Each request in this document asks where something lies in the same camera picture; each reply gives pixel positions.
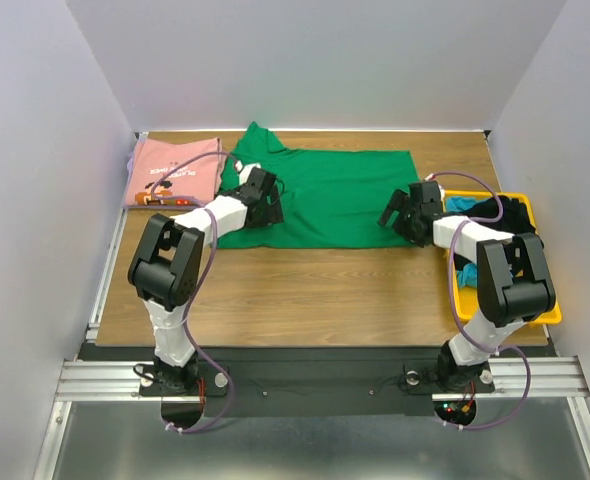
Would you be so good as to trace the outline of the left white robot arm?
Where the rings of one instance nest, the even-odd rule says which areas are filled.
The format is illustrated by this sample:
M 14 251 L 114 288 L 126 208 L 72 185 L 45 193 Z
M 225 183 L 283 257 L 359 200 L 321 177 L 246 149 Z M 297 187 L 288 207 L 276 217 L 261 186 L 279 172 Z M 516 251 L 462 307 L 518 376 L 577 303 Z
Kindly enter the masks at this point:
M 149 218 L 128 269 L 128 282 L 152 325 L 153 366 L 135 371 L 148 386 L 187 394 L 198 386 L 197 349 L 186 332 L 188 309 L 214 262 L 218 240 L 284 221 L 277 176 L 253 164 L 239 186 L 186 213 Z

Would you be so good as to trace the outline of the green t-shirt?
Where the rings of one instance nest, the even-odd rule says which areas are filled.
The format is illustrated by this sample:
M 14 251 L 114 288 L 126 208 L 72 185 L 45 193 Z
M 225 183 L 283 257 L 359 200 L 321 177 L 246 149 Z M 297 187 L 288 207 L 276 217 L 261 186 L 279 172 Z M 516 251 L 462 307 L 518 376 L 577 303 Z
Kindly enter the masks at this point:
M 378 220 L 391 195 L 419 180 L 408 151 L 289 148 L 251 123 L 232 150 L 242 165 L 258 163 L 280 181 L 284 221 L 219 238 L 221 249 L 374 249 L 410 244 Z

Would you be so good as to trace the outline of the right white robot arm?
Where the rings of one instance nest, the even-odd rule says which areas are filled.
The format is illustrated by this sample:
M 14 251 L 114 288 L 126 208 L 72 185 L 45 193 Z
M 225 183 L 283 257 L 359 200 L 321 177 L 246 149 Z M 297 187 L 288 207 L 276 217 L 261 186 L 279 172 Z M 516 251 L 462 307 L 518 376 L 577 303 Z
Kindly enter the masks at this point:
M 441 347 L 431 376 L 443 391 L 479 380 L 508 337 L 556 304 L 541 239 L 490 228 L 504 214 L 499 195 L 491 198 L 494 209 L 485 216 L 447 212 L 438 182 L 424 180 L 394 190 L 378 220 L 414 246 L 442 248 L 450 261 L 458 255 L 477 269 L 478 309 L 463 324 L 451 306 L 458 333 Z

